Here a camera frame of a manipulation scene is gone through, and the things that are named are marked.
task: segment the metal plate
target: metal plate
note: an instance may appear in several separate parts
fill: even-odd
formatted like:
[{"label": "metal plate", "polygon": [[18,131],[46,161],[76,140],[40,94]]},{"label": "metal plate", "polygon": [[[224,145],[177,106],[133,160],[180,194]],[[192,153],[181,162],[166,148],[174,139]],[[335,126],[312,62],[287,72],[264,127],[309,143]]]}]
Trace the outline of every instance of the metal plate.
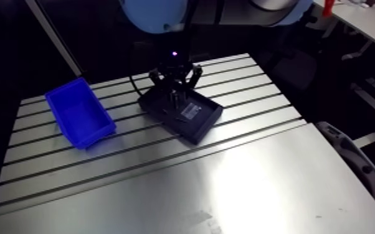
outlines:
[{"label": "metal plate", "polygon": [[375,201],[312,124],[0,216],[0,233],[375,233]]},{"label": "metal plate", "polygon": [[[61,135],[44,100],[22,105],[0,175],[0,214],[76,194],[118,180],[200,157],[305,123],[280,90],[247,55],[201,62],[196,91],[224,107],[198,146],[184,142],[138,106],[128,81],[92,85],[117,125],[86,150]],[[146,90],[146,74],[134,76]]]}]

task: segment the cable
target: cable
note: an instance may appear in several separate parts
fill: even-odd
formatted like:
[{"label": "cable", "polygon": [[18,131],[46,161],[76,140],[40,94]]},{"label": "cable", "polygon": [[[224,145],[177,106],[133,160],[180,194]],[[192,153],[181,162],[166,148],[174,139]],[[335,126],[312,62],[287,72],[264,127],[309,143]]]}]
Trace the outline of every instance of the cable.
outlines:
[{"label": "cable", "polygon": [[188,29],[191,26],[192,18],[193,18],[193,15],[194,15],[195,11],[196,11],[198,2],[199,2],[199,0],[192,0],[191,7],[189,8],[189,11],[187,12],[186,20],[184,21],[183,31],[185,31],[185,32],[187,32]]},{"label": "cable", "polygon": [[221,21],[222,11],[224,10],[225,0],[217,0],[217,8],[215,10],[214,25],[218,25]]},{"label": "cable", "polygon": [[128,49],[128,70],[129,70],[129,77],[130,77],[130,82],[132,84],[132,87],[134,88],[135,92],[139,94],[139,96],[143,96],[142,92],[138,87],[135,85],[134,79],[132,77],[132,69],[131,69],[131,53],[132,53],[132,48],[133,45],[130,45],[130,48]]}]

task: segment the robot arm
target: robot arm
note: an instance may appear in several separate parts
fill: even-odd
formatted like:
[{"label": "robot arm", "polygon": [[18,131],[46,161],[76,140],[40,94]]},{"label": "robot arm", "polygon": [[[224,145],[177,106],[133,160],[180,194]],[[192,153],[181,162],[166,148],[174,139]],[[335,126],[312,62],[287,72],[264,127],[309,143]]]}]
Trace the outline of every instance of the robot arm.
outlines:
[{"label": "robot arm", "polygon": [[152,34],[182,30],[194,11],[195,24],[276,26],[291,24],[313,0],[120,0],[129,20]]}]

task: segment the dark floor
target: dark floor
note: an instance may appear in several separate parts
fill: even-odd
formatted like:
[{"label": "dark floor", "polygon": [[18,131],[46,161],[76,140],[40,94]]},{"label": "dark floor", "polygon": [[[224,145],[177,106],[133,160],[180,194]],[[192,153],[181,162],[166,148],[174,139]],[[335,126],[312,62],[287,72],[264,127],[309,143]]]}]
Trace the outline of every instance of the dark floor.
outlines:
[{"label": "dark floor", "polygon": [[[29,9],[23,1],[18,2],[15,12],[0,7],[0,166],[20,100],[74,78]],[[58,1],[41,3],[90,83],[155,67],[151,36],[121,18],[118,1],[66,0],[61,6]],[[349,84],[375,75],[375,59],[368,59],[375,58],[375,46],[363,59],[341,62],[339,58],[360,48],[364,39],[343,37],[340,29],[324,41],[320,40],[322,32],[298,29],[285,43],[277,42],[284,28],[196,26],[191,57],[200,61],[248,52],[307,121],[328,121],[351,138],[358,138],[375,131],[375,112],[349,89]],[[284,59],[293,64],[291,69],[268,68],[268,60],[280,48],[277,43],[287,45]],[[296,80],[301,80],[301,85],[294,85]],[[367,149],[367,154],[375,155],[375,149]]]}]

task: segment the metal frame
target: metal frame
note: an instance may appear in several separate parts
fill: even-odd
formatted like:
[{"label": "metal frame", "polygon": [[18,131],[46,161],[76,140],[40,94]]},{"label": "metal frame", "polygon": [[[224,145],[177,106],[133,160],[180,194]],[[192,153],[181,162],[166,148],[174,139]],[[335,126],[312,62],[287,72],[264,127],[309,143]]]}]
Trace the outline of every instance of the metal frame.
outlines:
[{"label": "metal frame", "polygon": [[40,7],[37,0],[25,0],[25,2],[31,9],[31,12],[36,17],[41,27],[47,33],[55,48],[57,48],[58,52],[60,52],[60,55],[63,57],[65,62],[67,62],[70,69],[74,72],[74,75],[76,77],[81,76],[82,71],[78,63],[74,60],[70,52],[67,50],[66,46],[63,44],[62,40],[56,33],[55,29],[52,27],[47,16],[44,14],[44,10]]}]

